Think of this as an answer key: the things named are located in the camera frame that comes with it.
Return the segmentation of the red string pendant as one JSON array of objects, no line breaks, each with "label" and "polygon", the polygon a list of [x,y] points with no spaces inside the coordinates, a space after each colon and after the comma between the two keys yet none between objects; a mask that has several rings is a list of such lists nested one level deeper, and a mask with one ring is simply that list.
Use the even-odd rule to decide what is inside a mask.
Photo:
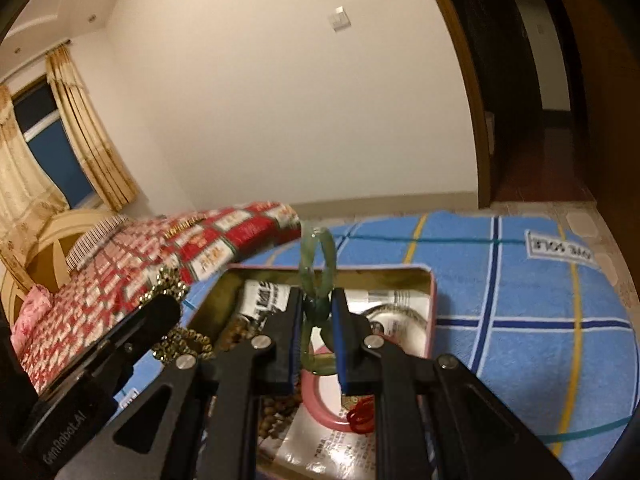
[{"label": "red string pendant", "polygon": [[375,398],[364,396],[347,412],[346,420],[354,434],[372,434],[375,430]]}]

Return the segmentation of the silver metal bangle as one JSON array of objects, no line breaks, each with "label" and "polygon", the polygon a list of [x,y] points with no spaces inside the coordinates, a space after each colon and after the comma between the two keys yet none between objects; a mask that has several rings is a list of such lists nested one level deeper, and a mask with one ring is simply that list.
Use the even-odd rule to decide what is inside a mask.
[{"label": "silver metal bangle", "polygon": [[417,310],[399,304],[376,304],[361,314],[369,321],[373,333],[380,334],[413,356],[430,352],[431,325]]}]

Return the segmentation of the pink metal tin box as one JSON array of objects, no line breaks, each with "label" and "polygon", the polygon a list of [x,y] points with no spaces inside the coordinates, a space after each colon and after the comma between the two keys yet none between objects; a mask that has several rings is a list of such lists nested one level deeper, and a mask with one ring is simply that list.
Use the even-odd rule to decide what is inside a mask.
[{"label": "pink metal tin box", "polygon": [[333,270],[299,270],[299,286],[285,311],[271,315],[264,331],[235,349],[207,359],[203,374],[215,397],[206,442],[196,456],[200,479],[251,479],[256,472],[257,402],[292,392],[308,349],[307,328],[326,322],[338,381],[344,392],[373,396],[375,466],[380,479],[428,479],[425,429],[414,386],[416,358],[373,333],[368,320],[349,311]]}]

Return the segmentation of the green jade bangle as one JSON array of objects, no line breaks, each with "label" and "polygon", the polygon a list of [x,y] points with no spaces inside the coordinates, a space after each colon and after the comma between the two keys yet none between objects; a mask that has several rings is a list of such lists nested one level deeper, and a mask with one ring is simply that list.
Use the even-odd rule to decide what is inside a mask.
[{"label": "green jade bangle", "polygon": [[315,356],[311,351],[311,333],[315,327],[333,344],[330,322],[331,294],[337,268],[337,249],[331,232],[323,226],[302,224],[298,277],[303,292],[303,325],[300,332],[300,364],[316,376],[336,374],[336,359]]}]

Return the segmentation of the printed paper leaflet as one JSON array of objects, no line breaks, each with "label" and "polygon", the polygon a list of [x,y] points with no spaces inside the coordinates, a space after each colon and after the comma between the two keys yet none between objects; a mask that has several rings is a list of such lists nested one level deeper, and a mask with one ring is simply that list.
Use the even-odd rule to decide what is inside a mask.
[{"label": "printed paper leaflet", "polygon": [[[376,304],[399,304],[417,310],[431,325],[430,354],[435,315],[432,276],[420,269],[414,280],[408,275],[409,271],[369,269],[365,274],[350,274],[345,283],[347,305],[349,311],[356,314]],[[338,378],[331,376],[337,382],[322,378],[320,393],[334,413],[344,415],[346,396],[341,392]],[[262,440],[259,451],[273,462],[278,474],[288,478],[373,479],[374,446],[373,434],[346,434],[321,426],[302,402],[273,437]]]}]

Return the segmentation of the pink bangle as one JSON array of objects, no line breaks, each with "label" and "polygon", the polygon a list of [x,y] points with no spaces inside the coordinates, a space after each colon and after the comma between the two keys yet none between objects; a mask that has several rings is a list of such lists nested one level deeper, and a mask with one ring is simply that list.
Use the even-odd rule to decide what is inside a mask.
[{"label": "pink bangle", "polygon": [[309,415],[323,427],[329,430],[346,432],[346,434],[353,434],[349,429],[348,422],[346,420],[347,412],[358,402],[359,399],[364,396],[346,396],[347,408],[344,415],[334,413],[323,401],[320,393],[320,380],[332,379],[337,382],[334,376],[317,376],[307,372],[302,373],[300,378],[300,395],[302,396],[302,402]]}]

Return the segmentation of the pink pillow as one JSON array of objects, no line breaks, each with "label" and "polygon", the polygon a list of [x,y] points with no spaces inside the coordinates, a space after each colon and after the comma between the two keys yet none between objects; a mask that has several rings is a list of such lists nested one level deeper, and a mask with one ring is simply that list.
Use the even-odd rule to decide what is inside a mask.
[{"label": "pink pillow", "polygon": [[24,353],[38,323],[52,307],[53,296],[50,290],[40,284],[32,286],[22,304],[17,321],[12,327],[11,342],[19,358]]}]

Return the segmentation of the blue plaid bed sheet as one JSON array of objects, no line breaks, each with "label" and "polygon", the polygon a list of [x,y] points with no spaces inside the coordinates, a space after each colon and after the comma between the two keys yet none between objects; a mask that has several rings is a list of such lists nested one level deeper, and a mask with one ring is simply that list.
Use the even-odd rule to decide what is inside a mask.
[{"label": "blue plaid bed sheet", "polygon": [[428,266],[435,351],[465,362],[574,478],[598,469],[639,401],[639,345],[584,212],[435,212],[333,233],[343,266]]}]

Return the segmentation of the red patterned quilt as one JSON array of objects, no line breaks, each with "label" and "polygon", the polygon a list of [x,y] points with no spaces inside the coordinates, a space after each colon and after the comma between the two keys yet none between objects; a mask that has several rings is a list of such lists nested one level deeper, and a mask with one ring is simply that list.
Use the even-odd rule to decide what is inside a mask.
[{"label": "red patterned quilt", "polygon": [[294,209],[270,202],[132,219],[51,292],[53,307],[18,362],[43,392],[75,356],[138,306],[161,266],[177,269],[181,281],[192,285],[299,234]]}]

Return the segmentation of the cream wooden headboard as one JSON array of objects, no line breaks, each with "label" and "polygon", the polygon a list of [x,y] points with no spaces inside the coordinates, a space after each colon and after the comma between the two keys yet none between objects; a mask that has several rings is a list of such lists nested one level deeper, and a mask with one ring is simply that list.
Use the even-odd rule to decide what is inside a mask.
[{"label": "cream wooden headboard", "polygon": [[1,272],[1,304],[10,325],[20,315],[32,284],[41,284],[55,294],[70,281],[66,256],[82,234],[113,216],[114,212],[108,209],[74,209],[49,220],[27,256],[26,283],[14,278],[9,270]]}]

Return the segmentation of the striped pillow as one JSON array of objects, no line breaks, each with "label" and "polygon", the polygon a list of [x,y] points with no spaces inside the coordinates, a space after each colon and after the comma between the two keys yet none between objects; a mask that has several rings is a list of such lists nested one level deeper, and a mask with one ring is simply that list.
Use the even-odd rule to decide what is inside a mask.
[{"label": "striped pillow", "polygon": [[100,220],[76,240],[65,258],[67,270],[80,272],[88,262],[127,224],[132,221],[124,214]]}]

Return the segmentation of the beige floral curtain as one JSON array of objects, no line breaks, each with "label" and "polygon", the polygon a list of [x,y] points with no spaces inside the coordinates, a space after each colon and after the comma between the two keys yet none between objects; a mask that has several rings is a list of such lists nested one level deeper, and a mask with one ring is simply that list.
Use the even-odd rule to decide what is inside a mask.
[{"label": "beige floral curtain", "polygon": [[1,88],[1,261],[24,290],[34,281],[27,257],[49,220],[70,208],[38,165],[21,132],[8,88]]},{"label": "beige floral curtain", "polygon": [[137,185],[96,114],[65,46],[46,55],[46,75],[82,172],[108,208],[122,211],[137,199]]}]

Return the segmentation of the beige floral right curtain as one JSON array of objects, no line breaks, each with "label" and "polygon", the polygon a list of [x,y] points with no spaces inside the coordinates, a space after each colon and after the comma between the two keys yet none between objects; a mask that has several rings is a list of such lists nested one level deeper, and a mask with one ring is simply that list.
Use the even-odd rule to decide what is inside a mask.
[{"label": "beige floral right curtain", "polygon": [[137,199],[137,185],[96,114],[65,46],[46,55],[46,75],[82,172],[108,208],[122,211]]}]

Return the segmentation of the window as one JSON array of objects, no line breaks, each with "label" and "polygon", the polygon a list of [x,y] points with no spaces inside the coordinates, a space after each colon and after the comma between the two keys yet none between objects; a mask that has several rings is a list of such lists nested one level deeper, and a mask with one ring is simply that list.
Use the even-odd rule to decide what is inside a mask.
[{"label": "window", "polygon": [[46,77],[14,94],[17,125],[39,166],[62,191],[72,209],[99,208],[102,200],[82,172],[67,139]]}]

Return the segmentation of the brown wooden door frame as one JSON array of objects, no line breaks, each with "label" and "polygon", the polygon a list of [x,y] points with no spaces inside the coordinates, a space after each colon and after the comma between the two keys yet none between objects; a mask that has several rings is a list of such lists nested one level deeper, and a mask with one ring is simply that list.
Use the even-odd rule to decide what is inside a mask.
[{"label": "brown wooden door frame", "polygon": [[435,1],[444,18],[462,73],[475,144],[478,206],[485,208],[490,205],[491,168],[489,136],[480,82],[477,78],[469,40],[454,6],[454,0]]}]

